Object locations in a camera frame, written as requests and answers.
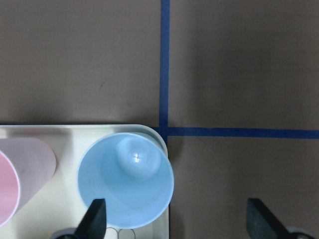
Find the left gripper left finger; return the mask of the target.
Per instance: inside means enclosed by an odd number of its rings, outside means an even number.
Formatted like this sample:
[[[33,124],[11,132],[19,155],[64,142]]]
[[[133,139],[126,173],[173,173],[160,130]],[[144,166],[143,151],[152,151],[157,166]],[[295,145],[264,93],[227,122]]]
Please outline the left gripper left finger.
[[[94,199],[76,228],[76,239],[103,239],[106,234],[107,215],[105,199]]]

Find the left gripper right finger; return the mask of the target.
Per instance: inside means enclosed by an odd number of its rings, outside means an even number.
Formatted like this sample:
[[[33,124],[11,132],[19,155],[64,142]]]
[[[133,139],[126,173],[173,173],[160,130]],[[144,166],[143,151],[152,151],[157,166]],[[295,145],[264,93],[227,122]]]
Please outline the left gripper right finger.
[[[251,239],[291,239],[291,234],[257,198],[247,200],[246,229]]]

